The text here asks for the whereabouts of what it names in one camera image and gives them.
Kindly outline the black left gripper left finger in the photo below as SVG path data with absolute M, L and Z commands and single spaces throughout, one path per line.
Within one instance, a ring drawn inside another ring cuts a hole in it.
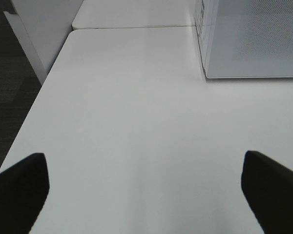
M 50 189 L 46 158 L 34 153 L 0 173 L 0 234 L 28 234 Z

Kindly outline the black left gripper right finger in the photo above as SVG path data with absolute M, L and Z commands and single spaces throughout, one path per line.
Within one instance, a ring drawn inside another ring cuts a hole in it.
M 258 151 L 247 151 L 241 174 L 246 201 L 266 234 L 293 234 L 293 171 Z

